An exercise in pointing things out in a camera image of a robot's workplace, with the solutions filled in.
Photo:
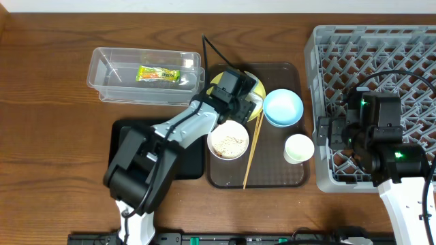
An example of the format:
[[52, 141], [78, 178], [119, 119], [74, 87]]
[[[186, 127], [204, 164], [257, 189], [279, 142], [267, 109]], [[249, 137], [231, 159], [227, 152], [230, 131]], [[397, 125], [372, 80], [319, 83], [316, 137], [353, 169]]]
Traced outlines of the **white napkin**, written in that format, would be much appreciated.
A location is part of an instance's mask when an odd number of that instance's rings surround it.
[[254, 104], [256, 104], [257, 107], [262, 107], [264, 99], [260, 95], [258, 95], [257, 93], [251, 91], [247, 95], [246, 100], [249, 102], [253, 102]]

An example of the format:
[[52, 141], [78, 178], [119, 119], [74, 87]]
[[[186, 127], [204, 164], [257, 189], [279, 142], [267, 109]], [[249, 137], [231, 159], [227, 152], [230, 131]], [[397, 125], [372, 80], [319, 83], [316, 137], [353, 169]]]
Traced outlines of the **yellow plate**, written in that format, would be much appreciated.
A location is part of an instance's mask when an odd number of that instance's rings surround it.
[[[253, 79], [256, 81], [256, 85], [255, 85], [255, 87], [253, 88], [252, 91], [255, 92], [255, 93], [257, 93], [258, 95], [260, 95], [260, 96], [265, 100], [265, 98], [266, 98], [266, 90], [265, 90], [265, 88], [264, 88], [264, 85], [263, 85], [262, 82], [260, 81], [260, 79], [257, 78], [255, 75], [253, 75], [252, 73], [250, 73], [250, 72], [248, 72], [248, 71], [245, 71], [245, 73], [246, 73], [249, 77], [253, 78]], [[254, 110], [252, 111], [252, 113], [251, 113], [251, 115], [250, 115], [250, 117], [249, 117], [249, 119], [248, 119], [248, 122], [251, 121], [251, 120], [253, 120], [253, 119], [255, 119], [256, 117], [258, 117], [258, 116], [261, 114], [262, 109], [263, 109], [263, 104], [262, 104], [262, 107], [257, 107], [257, 106], [255, 105], [255, 108], [254, 108]]]

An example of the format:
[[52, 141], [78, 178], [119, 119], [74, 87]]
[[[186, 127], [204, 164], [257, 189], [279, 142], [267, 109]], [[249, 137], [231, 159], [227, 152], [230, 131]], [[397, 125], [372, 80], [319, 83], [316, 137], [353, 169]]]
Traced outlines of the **white cup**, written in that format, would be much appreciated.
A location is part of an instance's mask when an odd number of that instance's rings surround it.
[[294, 134], [285, 141], [284, 159], [290, 164], [299, 164], [309, 160], [315, 152], [315, 146], [306, 135]]

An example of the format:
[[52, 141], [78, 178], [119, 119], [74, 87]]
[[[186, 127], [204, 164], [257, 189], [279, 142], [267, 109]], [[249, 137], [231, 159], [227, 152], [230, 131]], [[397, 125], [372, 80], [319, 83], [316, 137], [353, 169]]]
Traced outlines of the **white bowl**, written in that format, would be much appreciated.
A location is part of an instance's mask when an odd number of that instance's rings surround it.
[[234, 160], [247, 151], [249, 134], [240, 123], [227, 120], [207, 135], [207, 145], [211, 153], [218, 159]]

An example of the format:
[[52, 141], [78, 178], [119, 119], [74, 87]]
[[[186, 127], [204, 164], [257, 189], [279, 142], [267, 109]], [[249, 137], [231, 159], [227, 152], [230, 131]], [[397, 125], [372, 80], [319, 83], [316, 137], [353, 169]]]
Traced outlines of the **light blue bowl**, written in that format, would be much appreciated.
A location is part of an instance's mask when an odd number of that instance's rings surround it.
[[274, 127], [290, 127], [302, 118], [304, 105], [294, 91], [281, 88], [267, 94], [263, 111], [267, 121]]

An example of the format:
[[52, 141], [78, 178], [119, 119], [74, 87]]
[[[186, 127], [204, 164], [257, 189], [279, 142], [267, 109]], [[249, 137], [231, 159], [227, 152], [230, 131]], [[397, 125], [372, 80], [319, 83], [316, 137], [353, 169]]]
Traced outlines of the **green orange snack wrapper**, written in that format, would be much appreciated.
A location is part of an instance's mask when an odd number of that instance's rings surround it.
[[177, 82], [181, 76], [179, 70], [167, 69], [163, 67], [147, 67], [141, 65], [136, 75], [136, 81], [150, 82], [157, 81], [169, 81]]

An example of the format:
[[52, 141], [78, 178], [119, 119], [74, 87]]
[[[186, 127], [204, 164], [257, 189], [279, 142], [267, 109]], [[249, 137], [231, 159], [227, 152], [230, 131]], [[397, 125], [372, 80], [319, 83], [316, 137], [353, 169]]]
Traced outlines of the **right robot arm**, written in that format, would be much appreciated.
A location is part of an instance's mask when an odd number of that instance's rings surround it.
[[345, 100], [344, 116], [320, 116], [316, 144], [351, 150], [371, 175], [397, 244], [435, 243], [435, 164], [419, 144], [403, 142], [401, 99], [392, 93], [356, 92]]

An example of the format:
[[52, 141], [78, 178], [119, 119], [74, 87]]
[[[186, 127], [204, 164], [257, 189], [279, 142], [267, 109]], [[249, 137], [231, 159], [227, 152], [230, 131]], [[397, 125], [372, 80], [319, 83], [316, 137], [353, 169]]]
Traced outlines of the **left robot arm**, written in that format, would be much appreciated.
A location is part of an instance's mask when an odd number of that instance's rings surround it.
[[205, 86], [174, 118], [129, 129], [103, 177], [120, 212], [123, 244], [151, 242], [154, 211], [166, 196], [186, 149], [228, 119], [245, 124], [255, 108], [247, 96], [257, 85], [254, 76], [229, 67], [218, 83]]

